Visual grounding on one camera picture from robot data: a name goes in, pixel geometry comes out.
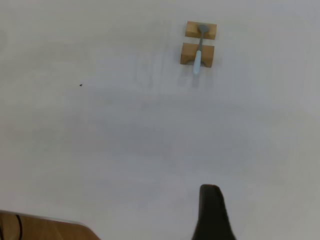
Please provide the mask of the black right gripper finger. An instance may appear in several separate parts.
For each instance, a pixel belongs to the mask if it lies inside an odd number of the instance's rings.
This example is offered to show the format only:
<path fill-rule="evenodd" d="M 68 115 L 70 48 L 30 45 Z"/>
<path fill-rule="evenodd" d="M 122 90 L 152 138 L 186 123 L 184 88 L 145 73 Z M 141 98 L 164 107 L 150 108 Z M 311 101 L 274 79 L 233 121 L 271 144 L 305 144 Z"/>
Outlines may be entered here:
<path fill-rule="evenodd" d="M 198 221 L 193 240 L 235 240 L 221 189 L 203 184 L 199 190 Z"/>

